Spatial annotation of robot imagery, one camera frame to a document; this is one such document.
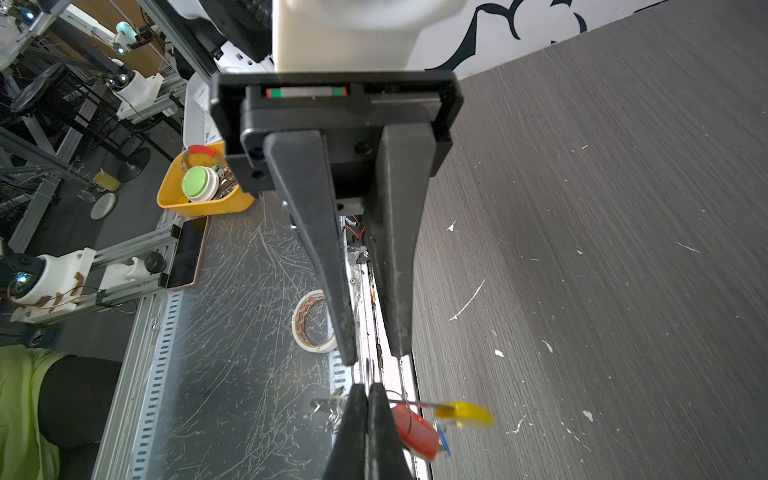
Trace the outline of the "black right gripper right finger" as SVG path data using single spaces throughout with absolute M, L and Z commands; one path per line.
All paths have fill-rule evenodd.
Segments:
M 369 389 L 367 435 L 369 479 L 413 479 L 386 389 L 381 383 L 374 383 Z

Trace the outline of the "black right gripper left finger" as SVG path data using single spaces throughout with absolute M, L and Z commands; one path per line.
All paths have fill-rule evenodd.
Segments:
M 335 420 L 336 440 L 323 479 L 364 479 L 368 401 L 363 384 L 353 384 L 346 396 L 332 395 L 324 401 Z

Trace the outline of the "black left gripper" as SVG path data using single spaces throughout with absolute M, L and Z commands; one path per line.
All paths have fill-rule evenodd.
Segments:
M 287 203 L 343 364 L 354 365 L 358 354 L 336 201 L 366 201 L 389 348 L 395 357 L 410 354 L 414 259 L 429 179 L 453 146 L 450 129 L 464 103 L 456 75 L 220 73 L 210 87 L 210 114 L 241 188 L 252 195 L 277 188 Z

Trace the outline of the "red key tag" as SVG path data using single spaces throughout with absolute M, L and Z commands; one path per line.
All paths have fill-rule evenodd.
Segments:
M 405 447 L 417 458 L 434 461 L 442 449 L 437 430 L 405 404 L 395 404 L 391 411 Z

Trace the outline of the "metal keyring with keys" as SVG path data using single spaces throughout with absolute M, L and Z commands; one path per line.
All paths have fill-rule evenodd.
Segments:
M 384 400 L 390 407 L 392 419 L 385 422 L 383 429 L 387 432 L 397 432 L 403 443 L 429 452 L 433 457 L 434 451 L 446 449 L 443 425 L 468 427 L 478 413 L 479 421 L 484 424 L 492 421 L 493 416 L 481 407 L 465 402 L 429 403 L 420 402 L 408 396 L 406 392 L 392 391 L 392 397 Z M 354 384 L 350 388 L 340 385 L 327 398 L 314 398 L 310 402 L 311 411 L 308 417 L 319 412 L 328 414 L 324 429 L 339 435 L 351 427 L 359 426 L 368 434 L 380 430 L 380 421 L 374 418 L 373 398 L 366 394 L 362 384 Z

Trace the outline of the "blue key tag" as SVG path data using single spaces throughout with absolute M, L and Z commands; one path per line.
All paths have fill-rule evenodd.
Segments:
M 447 457 L 451 456 L 451 450 L 447 443 L 447 438 L 445 436 L 445 430 L 441 427 L 440 424 L 435 424 L 434 428 L 438 435 L 438 442 L 439 442 L 439 452 L 444 453 Z

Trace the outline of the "yellow key tag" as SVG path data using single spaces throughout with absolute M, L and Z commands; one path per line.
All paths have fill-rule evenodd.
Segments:
M 489 429 L 495 425 L 495 417 L 489 410 L 467 402 L 437 404 L 434 413 L 438 422 L 459 428 Z

